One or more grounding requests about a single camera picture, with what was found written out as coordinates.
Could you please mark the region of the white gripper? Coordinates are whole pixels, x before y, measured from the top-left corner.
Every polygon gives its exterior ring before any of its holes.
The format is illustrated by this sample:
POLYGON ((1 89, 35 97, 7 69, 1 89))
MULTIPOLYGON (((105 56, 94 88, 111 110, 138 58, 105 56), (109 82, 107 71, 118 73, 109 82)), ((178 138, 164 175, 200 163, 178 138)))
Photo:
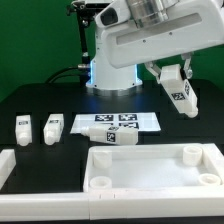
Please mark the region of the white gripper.
POLYGON ((224 44, 224 0, 126 0, 131 19, 102 30, 109 63, 122 68, 146 63, 160 83, 161 69, 150 61, 181 55, 191 79, 193 51, 224 44))

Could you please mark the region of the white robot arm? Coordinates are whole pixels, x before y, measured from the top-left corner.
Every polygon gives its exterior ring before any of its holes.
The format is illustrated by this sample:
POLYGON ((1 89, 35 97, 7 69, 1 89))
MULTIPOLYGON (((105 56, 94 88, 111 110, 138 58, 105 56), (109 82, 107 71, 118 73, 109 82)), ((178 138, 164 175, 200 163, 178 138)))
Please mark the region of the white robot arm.
POLYGON ((142 84, 138 64, 224 44, 224 0, 112 0, 95 23, 87 87, 120 95, 142 84))

